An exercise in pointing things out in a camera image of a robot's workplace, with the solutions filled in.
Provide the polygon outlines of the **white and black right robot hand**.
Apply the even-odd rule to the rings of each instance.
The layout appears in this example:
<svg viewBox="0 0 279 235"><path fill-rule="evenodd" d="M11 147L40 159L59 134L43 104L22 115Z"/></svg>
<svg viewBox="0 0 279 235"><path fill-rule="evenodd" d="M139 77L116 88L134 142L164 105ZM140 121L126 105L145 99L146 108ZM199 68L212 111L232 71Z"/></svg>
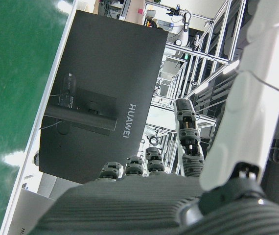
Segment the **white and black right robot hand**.
<svg viewBox="0 0 279 235"><path fill-rule="evenodd" d="M191 176L153 172L68 189L34 235L279 235L260 181L279 117L279 0L261 0L223 117Z"/></svg>

